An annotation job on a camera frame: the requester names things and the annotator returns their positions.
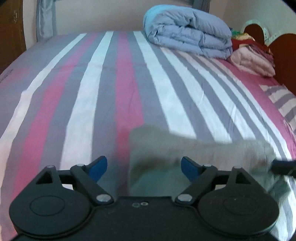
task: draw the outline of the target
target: wooden door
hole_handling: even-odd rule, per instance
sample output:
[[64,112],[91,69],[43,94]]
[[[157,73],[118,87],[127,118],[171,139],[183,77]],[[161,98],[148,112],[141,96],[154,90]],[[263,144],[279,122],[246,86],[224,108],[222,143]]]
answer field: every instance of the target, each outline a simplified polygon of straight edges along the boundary
[[0,74],[25,50],[22,0],[6,0],[0,5]]

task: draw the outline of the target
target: striped pillowcase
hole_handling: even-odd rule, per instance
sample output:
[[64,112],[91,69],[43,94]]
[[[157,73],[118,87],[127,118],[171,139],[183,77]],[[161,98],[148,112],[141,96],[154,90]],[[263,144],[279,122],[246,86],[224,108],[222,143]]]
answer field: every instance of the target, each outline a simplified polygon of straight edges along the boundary
[[274,103],[296,135],[296,96],[284,85],[261,85],[260,87],[267,94],[272,103]]

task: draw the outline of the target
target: striped bed sheet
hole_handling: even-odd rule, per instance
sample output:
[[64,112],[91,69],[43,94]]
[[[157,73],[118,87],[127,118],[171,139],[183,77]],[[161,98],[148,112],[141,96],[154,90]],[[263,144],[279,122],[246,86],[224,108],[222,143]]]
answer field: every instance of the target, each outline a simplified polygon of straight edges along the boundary
[[[37,43],[0,75],[0,240],[16,234],[11,201],[47,165],[69,169],[105,155],[99,184],[127,195],[128,136],[144,123],[207,142],[264,139],[279,159],[295,158],[293,135],[259,87],[265,81],[155,46],[140,31]],[[288,240],[295,228],[292,192],[272,234]]]

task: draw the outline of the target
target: gray comforter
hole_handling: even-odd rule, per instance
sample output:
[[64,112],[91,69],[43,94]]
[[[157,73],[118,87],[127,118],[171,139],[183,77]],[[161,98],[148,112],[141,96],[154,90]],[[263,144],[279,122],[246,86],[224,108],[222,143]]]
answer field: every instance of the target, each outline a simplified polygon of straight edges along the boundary
[[155,44],[210,58],[232,53],[231,31],[218,17],[190,7],[157,5],[144,15],[144,31]]

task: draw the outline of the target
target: white wall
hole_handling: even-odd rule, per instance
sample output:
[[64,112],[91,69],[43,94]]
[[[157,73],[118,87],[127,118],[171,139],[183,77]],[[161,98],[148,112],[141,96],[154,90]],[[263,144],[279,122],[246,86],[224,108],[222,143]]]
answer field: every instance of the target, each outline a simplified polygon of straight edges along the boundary
[[145,12],[157,4],[184,5],[184,3],[179,0],[57,1],[57,33],[141,30]]
[[296,34],[296,13],[282,0],[228,0],[223,20],[236,30],[250,19],[264,24],[272,35]]
[[210,14],[223,19],[227,3],[228,0],[211,0]]
[[27,49],[36,43],[36,5],[36,0],[23,0],[22,15]]

